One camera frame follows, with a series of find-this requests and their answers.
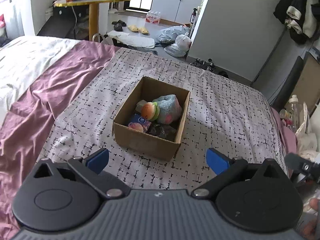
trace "dark pump bottle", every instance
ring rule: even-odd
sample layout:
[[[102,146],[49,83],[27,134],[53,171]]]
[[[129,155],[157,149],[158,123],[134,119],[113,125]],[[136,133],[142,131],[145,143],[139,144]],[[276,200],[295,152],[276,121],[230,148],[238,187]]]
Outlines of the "dark pump bottle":
[[[190,23],[194,23],[195,19],[196,19],[196,14],[197,14],[197,9],[193,8],[193,13],[191,14],[191,19],[190,19]]]

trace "gray ribbed surface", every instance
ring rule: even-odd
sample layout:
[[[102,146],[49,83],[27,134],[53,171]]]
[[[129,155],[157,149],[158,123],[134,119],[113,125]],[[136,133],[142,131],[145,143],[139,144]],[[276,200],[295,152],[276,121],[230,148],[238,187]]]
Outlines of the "gray ribbed surface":
[[[124,199],[108,201],[89,223],[58,235],[26,230],[14,240],[163,240],[163,239],[303,239],[294,230],[276,235],[244,232],[225,222],[209,201],[199,201],[185,190],[132,190]]]

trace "slipper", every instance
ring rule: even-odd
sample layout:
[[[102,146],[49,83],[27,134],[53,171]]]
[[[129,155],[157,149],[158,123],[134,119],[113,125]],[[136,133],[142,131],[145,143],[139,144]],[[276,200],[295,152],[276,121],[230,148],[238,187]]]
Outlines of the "slipper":
[[[139,31],[139,29],[138,29],[138,27],[137,27],[136,25],[129,25],[129,26],[128,26],[128,29],[129,29],[130,31],[132,31],[133,33],[136,33],[136,32]]]
[[[121,23],[121,26],[122,26],[122,27],[126,27],[126,26],[127,26],[127,24],[126,24],[124,21],[121,21],[121,20],[119,20],[119,21],[117,21],[117,22],[112,22],[111,24],[112,24],[112,25],[116,25],[117,23]]]
[[[117,23],[115,26],[113,26],[113,28],[117,32],[122,32],[123,31],[121,23]]]
[[[149,31],[147,30],[146,27],[140,27],[139,31],[140,31],[142,34],[149,34]]]

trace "round black disc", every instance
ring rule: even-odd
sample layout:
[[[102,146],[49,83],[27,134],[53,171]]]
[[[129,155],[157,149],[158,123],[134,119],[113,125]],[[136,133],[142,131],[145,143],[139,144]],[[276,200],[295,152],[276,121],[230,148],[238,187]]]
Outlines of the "round black disc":
[[[302,212],[302,201],[294,187],[267,177],[225,187],[216,205],[230,223],[266,233],[293,228]]]
[[[88,185],[51,176],[23,184],[12,212],[28,228],[53,232],[85,223],[99,206],[98,194]]]

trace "human hand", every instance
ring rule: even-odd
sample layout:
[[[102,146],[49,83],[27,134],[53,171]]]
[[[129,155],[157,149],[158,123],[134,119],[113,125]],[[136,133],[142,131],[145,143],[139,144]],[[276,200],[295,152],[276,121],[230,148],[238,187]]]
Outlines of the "human hand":
[[[312,198],[309,203],[310,207],[315,211],[318,211],[318,204],[319,199],[316,198]],[[301,231],[302,236],[305,237],[307,240],[316,240],[316,226],[317,220],[311,220],[304,226],[303,230]]]

